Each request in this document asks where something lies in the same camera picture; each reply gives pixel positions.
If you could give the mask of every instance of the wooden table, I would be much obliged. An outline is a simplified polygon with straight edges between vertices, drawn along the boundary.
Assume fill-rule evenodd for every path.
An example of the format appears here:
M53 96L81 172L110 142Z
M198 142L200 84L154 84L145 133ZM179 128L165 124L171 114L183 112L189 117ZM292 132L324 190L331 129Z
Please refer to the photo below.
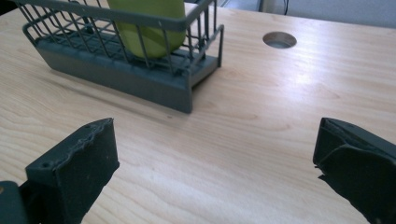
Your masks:
M120 169L84 223L364 223L318 179L322 117L396 143L396 30L219 8L223 66L190 115L51 70L0 18L0 179L85 123L115 119ZM291 49L262 37L283 31Z

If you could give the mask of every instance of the green bowl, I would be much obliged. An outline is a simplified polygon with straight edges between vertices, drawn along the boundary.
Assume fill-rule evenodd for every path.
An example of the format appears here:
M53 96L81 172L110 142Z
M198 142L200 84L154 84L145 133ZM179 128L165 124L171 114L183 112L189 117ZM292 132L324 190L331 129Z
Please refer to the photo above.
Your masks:
M183 0L107 0L112 9L121 9L149 15L184 18ZM142 46L135 25L126 22L116 22L122 42L129 51L137 57L144 58ZM161 58L166 55L166 45L161 29L140 27L146 53L149 58ZM186 32L167 32L170 50L178 49L184 42Z

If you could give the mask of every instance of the light wood surface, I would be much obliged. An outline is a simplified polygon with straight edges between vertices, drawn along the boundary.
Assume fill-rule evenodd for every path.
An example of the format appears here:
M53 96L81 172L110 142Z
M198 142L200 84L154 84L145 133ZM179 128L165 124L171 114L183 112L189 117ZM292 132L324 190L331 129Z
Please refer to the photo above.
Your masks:
M51 70L0 17L0 179L112 117L120 169L84 223L364 223L318 179L322 117L396 143L396 30L219 8L223 66L190 115ZM294 35L291 49L262 42Z

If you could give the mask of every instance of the gray dish rack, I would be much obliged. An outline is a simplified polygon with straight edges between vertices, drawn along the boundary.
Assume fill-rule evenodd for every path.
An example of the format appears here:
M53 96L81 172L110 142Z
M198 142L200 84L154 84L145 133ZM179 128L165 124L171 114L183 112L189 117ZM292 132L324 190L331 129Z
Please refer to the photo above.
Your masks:
M217 0L198 1L183 19L110 9L101 0L12 1L28 21L23 32L52 69L184 113L192 111L192 88L221 67L224 26L217 23ZM162 58L137 57L124 47L116 22L137 31L161 29L165 46L167 32L186 32L186 38Z

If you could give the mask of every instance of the wire rack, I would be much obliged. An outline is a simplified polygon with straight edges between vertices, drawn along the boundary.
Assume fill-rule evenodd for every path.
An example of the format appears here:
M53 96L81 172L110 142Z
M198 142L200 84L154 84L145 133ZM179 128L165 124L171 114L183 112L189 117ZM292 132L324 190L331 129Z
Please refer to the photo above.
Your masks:
M199 1L182 19L110 9L101 0L13 1L28 21L23 32L52 69L185 113L192 87L221 66L224 26L217 25L216 0ZM143 56L125 48L117 22L135 27ZM161 30L163 57L148 56L145 27ZM186 34L175 50L171 32Z

